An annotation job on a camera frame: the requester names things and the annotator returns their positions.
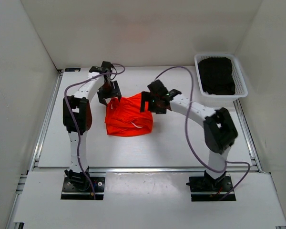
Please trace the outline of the orange shorts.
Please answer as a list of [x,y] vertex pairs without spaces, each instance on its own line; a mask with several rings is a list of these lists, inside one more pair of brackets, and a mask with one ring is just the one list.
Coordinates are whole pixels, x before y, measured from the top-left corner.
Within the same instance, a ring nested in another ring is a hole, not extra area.
[[104,123],[108,135],[133,137],[152,132],[153,116],[149,111],[140,111],[141,94],[121,99],[112,98],[106,106]]

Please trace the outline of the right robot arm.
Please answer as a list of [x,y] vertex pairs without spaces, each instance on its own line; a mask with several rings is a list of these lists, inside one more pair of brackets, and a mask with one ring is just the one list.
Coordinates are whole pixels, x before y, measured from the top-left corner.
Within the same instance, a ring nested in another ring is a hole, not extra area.
[[[170,110],[185,116],[185,138],[195,158],[205,167],[204,184],[211,191],[217,190],[226,174],[228,153],[238,137],[229,111],[224,107],[213,109],[193,102],[176,89],[168,91],[160,80],[150,83],[148,89],[148,92],[141,92],[140,111],[166,114]],[[207,164],[191,145],[188,135],[189,119],[204,130],[204,142],[209,149]]]

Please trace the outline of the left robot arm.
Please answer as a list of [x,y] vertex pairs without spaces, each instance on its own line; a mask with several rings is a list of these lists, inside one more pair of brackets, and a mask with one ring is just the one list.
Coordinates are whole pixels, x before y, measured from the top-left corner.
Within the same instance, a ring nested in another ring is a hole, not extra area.
[[85,80],[71,84],[64,90],[62,101],[62,121],[69,135],[71,144],[71,166],[65,170],[69,182],[80,191],[91,186],[89,165],[87,162],[86,139],[92,126],[90,102],[98,96],[101,104],[107,105],[107,99],[121,100],[122,94],[115,76],[122,74],[116,70],[116,64],[102,62],[101,66],[93,66]]

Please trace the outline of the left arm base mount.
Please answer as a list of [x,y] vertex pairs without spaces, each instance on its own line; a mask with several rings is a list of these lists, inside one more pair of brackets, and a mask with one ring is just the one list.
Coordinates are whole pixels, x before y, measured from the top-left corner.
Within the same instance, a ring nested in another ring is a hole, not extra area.
[[86,175],[67,169],[64,173],[61,189],[62,200],[103,200],[105,177],[92,177],[88,171],[86,171]]

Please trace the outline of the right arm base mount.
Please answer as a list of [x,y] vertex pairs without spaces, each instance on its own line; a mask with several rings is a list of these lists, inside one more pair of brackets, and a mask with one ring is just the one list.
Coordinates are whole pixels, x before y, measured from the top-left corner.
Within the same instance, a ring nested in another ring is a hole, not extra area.
[[186,185],[190,187],[192,202],[236,201],[231,177],[226,172],[214,179],[205,170],[201,176],[189,177]]

